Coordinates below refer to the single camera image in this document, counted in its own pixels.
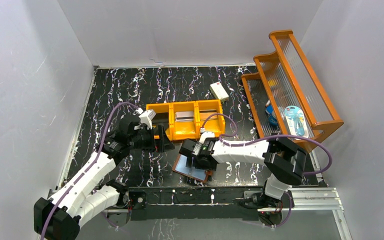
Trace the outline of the brown leather card holder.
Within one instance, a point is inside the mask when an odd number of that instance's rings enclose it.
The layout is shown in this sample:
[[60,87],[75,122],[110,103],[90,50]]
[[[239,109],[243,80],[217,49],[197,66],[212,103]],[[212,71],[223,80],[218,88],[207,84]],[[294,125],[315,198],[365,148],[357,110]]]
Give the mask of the brown leather card holder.
[[214,173],[212,170],[198,169],[189,165],[189,162],[192,163],[192,160],[189,160],[185,155],[179,154],[172,171],[201,183],[206,183]]

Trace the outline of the black credit card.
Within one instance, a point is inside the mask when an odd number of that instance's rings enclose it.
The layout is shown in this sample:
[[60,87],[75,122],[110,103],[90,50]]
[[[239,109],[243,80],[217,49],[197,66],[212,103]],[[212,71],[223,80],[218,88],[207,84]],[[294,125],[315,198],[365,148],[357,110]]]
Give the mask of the black credit card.
[[169,113],[168,112],[161,112],[156,113],[155,116],[152,119],[153,122],[169,122]]

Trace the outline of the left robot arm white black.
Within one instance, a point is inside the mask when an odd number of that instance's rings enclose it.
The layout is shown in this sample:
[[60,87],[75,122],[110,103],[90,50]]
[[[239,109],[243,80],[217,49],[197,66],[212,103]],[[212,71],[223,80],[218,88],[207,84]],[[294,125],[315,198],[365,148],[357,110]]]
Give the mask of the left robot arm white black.
[[131,210],[136,197],[115,179],[100,185],[132,150],[163,153],[175,148],[165,124],[150,120],[131,122],[126,131],[106,132],[99,148],[87,163],[48,199],[41,197],[33,207],[34,231],[42,240],[74,240],[92,218],[110,207]]

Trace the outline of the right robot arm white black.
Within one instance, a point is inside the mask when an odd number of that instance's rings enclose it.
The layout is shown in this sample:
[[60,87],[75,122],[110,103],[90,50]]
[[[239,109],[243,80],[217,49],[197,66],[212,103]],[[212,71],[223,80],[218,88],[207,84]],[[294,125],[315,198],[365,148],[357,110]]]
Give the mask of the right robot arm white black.
[[269,140],[221,141],[207,137],[183,141],[173,171],[206,182],[222,163],[236,162],[265,166],[270,176],[264,183],[262,202],[275,207],[292,186],[299,186],[304,176],[307,151],[286,137]]

